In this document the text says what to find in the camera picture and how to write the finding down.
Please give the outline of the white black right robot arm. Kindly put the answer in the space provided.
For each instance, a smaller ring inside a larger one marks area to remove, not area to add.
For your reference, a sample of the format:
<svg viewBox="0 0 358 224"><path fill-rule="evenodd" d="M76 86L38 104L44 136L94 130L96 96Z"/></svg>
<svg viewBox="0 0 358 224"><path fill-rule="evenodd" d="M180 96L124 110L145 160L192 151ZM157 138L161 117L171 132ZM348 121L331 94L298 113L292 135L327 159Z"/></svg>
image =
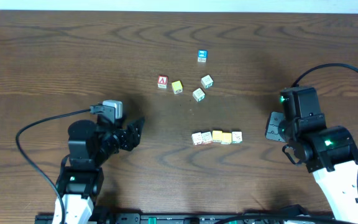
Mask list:
<svg viewBox="0 0 358 224"><path fill-rule="evenodd" d="M316 90L299 86L280 93L283 112L272 112L265 137L284 142L296 166L305 165L336 220L358 223L358 148L343 126L326 126Z"/></svg>

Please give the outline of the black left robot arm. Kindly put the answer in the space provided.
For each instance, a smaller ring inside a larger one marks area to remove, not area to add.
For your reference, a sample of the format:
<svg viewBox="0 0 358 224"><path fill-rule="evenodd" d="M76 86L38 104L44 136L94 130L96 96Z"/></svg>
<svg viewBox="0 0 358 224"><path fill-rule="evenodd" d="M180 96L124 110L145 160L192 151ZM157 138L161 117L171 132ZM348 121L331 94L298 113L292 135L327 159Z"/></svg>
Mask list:
<svg viewBox="0 0 358 224"><path fill-rule="evenodd" d="M145 119L122 128L122 103L108 100L90 106L97 122L79 120L68 128L69 155L61 162L52 223L114 223L106 207L96 206L104 181L101 168L120 150L132 151L140 144Z"/></svg>

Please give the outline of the wooden block violin picture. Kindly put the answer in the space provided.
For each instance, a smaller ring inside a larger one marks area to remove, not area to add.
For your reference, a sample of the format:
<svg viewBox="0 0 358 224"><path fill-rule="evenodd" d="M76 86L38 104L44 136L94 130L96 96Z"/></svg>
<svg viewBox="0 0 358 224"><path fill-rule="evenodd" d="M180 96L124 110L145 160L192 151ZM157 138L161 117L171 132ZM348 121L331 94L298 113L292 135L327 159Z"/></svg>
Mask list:
<svg viewBox="0 0 358 224"><path fill-rule="evenodd" d="M233 131L232 133L232 143L239 144L242 142L242 132L241 131Z"/></svg>

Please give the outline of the wooden letter B hammer block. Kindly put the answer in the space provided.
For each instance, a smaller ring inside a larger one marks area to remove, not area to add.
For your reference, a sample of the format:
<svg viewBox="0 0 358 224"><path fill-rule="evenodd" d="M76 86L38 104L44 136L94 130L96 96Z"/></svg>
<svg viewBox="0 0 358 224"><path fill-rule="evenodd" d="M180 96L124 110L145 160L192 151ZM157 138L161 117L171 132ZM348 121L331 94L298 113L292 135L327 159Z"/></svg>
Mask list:
<svg viewBox="0 0 358 224"><path fill-rule="evenodd" d="M232 133L222 133L221 144L232 144Z"/></svg>

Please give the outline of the wooden block snail picture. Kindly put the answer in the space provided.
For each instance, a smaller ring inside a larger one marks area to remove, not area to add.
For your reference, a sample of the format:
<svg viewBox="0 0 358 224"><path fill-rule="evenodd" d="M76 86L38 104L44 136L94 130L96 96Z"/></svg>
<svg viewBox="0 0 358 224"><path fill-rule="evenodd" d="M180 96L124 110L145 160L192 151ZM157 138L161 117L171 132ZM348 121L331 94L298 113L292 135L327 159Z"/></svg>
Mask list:
<svg viewBox="0 0 358 224"><path fill-rule="evenodd" d="M202 144L210 144L213 142L213 136L210 131L201 133Z"/></svg>

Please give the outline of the wooden block red side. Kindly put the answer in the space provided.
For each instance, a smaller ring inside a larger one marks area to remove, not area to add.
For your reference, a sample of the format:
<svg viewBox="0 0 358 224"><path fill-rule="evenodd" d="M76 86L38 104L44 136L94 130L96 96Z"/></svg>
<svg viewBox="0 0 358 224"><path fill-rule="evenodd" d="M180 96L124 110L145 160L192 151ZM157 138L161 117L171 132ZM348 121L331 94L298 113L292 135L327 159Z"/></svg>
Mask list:
<svg viewBox="0 0 358 224"><path fill-rule="evenodd" d="M195 146L203 143L203 137L201 132L193 133L191 135L191 139Z"/></svg>

